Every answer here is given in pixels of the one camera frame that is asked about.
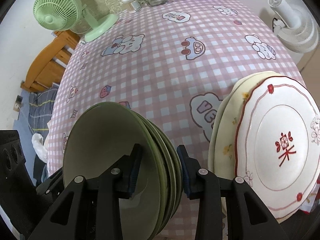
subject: pink gingham tablecloth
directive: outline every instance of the pink gingham tablecloth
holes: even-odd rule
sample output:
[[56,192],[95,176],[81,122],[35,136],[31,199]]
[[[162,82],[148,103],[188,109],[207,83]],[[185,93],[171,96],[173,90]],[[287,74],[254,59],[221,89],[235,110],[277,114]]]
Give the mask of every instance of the pink gingham tablecloth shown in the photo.
[[[49,134],[49,173],[62,166],[72,126],[90,106],[119,102],[150,119],[207,167],[215,113],[235,82],[273,70],[302,77],[282,43],[237,0],[170,0],[123,13],[78,44],[62,78]],[[157,238],[194,239],[198,201],[182,195]]]

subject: checkered tablecloth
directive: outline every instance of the checkered tablecloth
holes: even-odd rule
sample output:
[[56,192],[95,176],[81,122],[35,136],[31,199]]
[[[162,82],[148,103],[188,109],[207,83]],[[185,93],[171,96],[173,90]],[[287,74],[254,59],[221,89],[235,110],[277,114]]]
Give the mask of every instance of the checkered tablecloth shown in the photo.
[[[303,83],[278,38],[236,0],[172,0],[121,14],[107,33],[78,44],[68,64],[52,115],[49,172],[62,166],[76,120],[102,101],[150,119],[207,167],[220,102],[237,80],[266,70]],[[194,239],[198,207],[183,194],[157,238]]]

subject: silver rivet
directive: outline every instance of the silver rivet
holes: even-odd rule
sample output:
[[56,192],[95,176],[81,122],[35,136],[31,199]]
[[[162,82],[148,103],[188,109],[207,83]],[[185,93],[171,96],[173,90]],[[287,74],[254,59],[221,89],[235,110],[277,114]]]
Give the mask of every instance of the silver rivet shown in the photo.
[[244,179],[242,177],[236,177],[236,182],[239,184],[244,183]]
[[119,174],[120,173],[120,169],[119,168],[113,168],[111,170],[111,173],[114,174],[114,175]]
[[208,171],[206,169],[199,169],[198,171],[201,175],[207,175]]
[[75,183],[80,183],[82,181],[83,181],[83,177],[82,176],[75,177]]

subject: fan base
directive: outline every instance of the fan base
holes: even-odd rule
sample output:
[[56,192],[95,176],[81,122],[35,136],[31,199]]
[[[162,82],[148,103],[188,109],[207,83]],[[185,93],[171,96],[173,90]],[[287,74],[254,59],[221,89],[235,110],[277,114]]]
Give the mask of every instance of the fan base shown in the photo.
[[84,41],[89,42],[100,37],[103,33],[109,30],[117,22],[118,19],[119,19],[119,16],[116,14],[109,14],[101,18],[98,21],[99,26],[87,32],[86,35],[84,36]]

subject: fan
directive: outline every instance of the fan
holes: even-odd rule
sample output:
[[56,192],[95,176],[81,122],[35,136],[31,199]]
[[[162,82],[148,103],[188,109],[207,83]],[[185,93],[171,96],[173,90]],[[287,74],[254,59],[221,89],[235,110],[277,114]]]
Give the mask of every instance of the fan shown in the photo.
[[109,14],[96,20],[81,0],[36,0],[33,14],[37,22],[44,28],[54,31],[65,31],[73,28],[81,17],[92,30],[84,36],[86,42],[93,41],[109,30],[119,16]]
[[319,33],[310,13],[285,0],[268,0],[268,3],[281,18],[274,21],[274,32],[288,49],[306,53],[316,48]]

